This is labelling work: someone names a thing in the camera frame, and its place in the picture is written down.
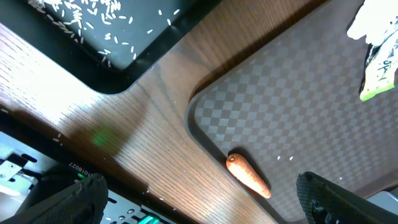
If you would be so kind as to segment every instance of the black tray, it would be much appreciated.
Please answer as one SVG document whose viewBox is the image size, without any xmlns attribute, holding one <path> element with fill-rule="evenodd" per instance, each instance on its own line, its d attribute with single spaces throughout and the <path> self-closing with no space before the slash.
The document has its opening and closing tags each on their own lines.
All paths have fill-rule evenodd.
<svg viewBox="0 0 398 224">
<path fill-rule="evenodd" d="M 65 4 L 59 5 L 60 9 L 57 13 L 51 6 L 46 5 L 45 14 L 42 14 L 29 5 L 28 0 L 2 0 L 0 1 L 0 22 L 93 90 L 105 94 L 116 94 L 132 86 L 220 1 L 120 0 L 122 8 L 116 14 L 126 16 L 127 19 L 109 20 L 113 24 L 106 26 L 101 20 L 103 8 L 100 10 L 100 7 L 103 5 L 99 1 L 96 20 L 86 20 L 85 17 L 93 17 L 86 10 L 86 8 L 92 9 L 92 2 L 89 0 L 89 5 L 86 5 L 82 4 L 81 0 L 75 0 L 72 3 L 82 8 L 83 26 L 87 28 L 87 30 L 81 30 L 83 37 L 87 35 L 83 45 L 80 44 L 80 38 L 78 38 L 79 43 L 75 43 L 74 39 L 70 38 L 70 34 L 65 34 L 47 17 L 47 14 L 50 14 L 55 22 L 69 22 L 70 20 L 66 18 L 67 15 L 69 15 L 68 18 L 71 17 L 71 12 L 67 11 L 65 21 L 64 18 L 60 18 L 62 9 L 66 9 Z M 162 15 L 158 14 L 159 9 L 162 10 Z M 128 23 L 130 16 L 134 18 L 131 24 Z M 171 20 L 171 26 L 168 25 L 167 19 Z M 85 22 L 92 23 L 95 28 L 90 29 Z M 96 53 L 99 49 L 95 48 L 105 42 L 104 34 L 108 33 L 104 27 L 109 28 L 111 30 L 109 32 L 118 32 L 116 33 L 119 39 L 118 51 L 115 51 L 119 54 L 115 56 L 115 62 L 118 62 L 117 67 L 108 68 L 106 63 L 101 63 L 103 55 Z M 150 29 L 154 31 L 147 34 L 147 30 Z M 70 30 L 76 31 L 75 37 L 78 37 L 76 27 L 71 27 Z M 109 44 L 116 45 L 113 34 L 115 33 L 112 33 L 112 39 L 107 41 Z M 120 53 L 122 52 L 121 42 L 130 43 L 126 45 L 123 53 Z M 137 53 L 135 60 L 132 59 L 133 54 L 130 53 L 131 44 L 134 45 L 134 52 Z"/>
<path fill-rule="evenodd" d="M 189 135 L 278 223 L 308 223 L 296 180 L 314 172 L 368 197 L 397 184 L 398 92 L 362 102 L 368 45 L 346 35 L 363 0 L 332 0 L 199 92 Z M 261 197 L 226 167 L 242 154 L 271 188 Z"/>
</svg>

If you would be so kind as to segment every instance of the serial number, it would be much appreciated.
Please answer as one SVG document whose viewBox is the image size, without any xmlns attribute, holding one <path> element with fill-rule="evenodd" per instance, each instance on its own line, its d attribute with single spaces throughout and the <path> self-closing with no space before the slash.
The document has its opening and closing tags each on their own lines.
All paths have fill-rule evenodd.
<svg viewBox="0 0 398 224">
<path fill-rule="evenodd" d="M 87 170 L 84 170 L 82 167 L 80 167 L 79 165 L 77 165 L 73 162 L 69 163 L 69 166 L 72 167 L 73 169 L 79 171 L 81 174 L 84 174 L 85 176 L 91 175 L 90 172 L 88 172 Z"/>
</svg>

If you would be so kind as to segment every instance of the checkered tray surface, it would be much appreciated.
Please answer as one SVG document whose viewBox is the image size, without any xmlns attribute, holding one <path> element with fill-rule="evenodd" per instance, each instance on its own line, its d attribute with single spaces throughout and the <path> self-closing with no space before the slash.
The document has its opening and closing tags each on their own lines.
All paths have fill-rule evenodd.
<svg viewBox="0 0 398 224">
<path fill-rule="evenodd" d="M 354 192 L 398 168 L 398 92 L 364 103 L 358 95 L 368 46 L 346 30 L 361 2 L 326 3 L 191 103 L 187 122 L 225 156 L 244 148 L 272 187 L 267 201 L 287 222 L 304 218 L 300 173 Z"/>
</svg>

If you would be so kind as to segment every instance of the baby carrot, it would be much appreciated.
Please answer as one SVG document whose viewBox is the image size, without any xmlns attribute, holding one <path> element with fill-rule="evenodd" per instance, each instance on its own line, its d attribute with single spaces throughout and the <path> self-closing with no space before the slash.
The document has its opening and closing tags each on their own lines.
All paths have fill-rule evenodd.
<svg viewBox="0 0 398 224">
<path fill-rule="evenodd" d="M 229 155 L 226 160 L 226 166 L 244 185 L 250 187 L 265 198 L 271 197 L 271 191 L 266 183 L 258 176 L 243 156 L 236 153 Z"/>
</svg>

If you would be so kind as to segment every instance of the wooden table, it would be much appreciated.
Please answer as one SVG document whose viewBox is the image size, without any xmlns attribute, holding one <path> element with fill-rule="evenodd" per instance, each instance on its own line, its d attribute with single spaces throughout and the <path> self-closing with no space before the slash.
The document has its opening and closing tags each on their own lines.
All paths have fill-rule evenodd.
<svg viewBox="0 0 398 224">
<path fill-rule="evenodd" d="M 200 223 L 272 220 L 188 137 L 190 98 L 322 0 L 224 0 L 128 91 L 94 92 L 0 26 L 0 103 L 127 184 Z M 105 133 L 102 143 L 93 136 Z"/>
</svg>

